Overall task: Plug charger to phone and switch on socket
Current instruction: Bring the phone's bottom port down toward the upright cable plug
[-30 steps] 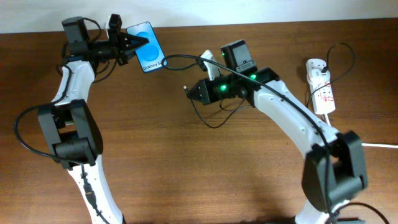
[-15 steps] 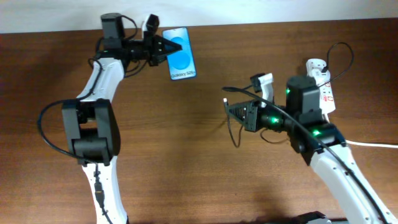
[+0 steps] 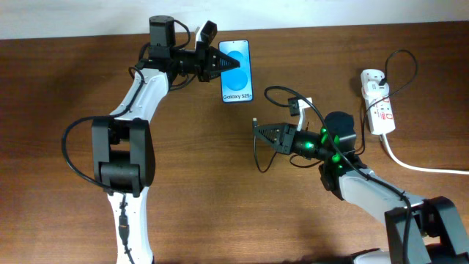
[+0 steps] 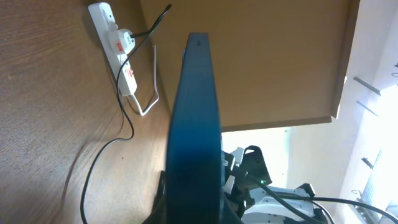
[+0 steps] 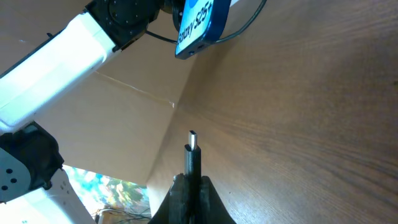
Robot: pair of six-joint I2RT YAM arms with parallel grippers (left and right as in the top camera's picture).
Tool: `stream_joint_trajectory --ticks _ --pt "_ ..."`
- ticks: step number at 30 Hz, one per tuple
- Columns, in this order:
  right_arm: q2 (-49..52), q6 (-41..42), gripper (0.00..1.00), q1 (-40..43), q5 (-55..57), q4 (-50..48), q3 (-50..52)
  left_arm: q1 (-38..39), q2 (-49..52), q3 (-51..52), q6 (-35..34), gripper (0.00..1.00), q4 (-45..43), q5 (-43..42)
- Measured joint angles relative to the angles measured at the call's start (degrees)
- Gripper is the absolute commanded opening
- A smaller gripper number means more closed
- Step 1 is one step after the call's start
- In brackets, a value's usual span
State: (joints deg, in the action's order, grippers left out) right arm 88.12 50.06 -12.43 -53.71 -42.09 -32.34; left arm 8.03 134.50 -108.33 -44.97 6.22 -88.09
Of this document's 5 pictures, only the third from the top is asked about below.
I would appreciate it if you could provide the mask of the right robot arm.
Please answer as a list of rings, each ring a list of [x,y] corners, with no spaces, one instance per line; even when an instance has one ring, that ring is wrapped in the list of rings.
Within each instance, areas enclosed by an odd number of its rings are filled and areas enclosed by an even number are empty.
[[[407,193],[379,178],[355,154],[352,116],[328,114],[319,133],[289,123],[254,123],[253,134],[277,153],[317,159],[326,190],[385,225],[388,250],[365,250],[326,263],[468,262],[468,234],[454,203]]]

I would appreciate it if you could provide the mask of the blue Galaxy smartphone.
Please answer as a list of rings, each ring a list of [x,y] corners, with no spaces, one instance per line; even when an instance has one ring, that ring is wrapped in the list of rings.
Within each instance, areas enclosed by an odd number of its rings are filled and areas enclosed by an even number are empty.
[[[224,103],[249,102],[254,98],[251,77],[250,45],[247,40],[227,40],[218,45],[221,52],[236,59],[240,66],[221,74],[221,98]]]

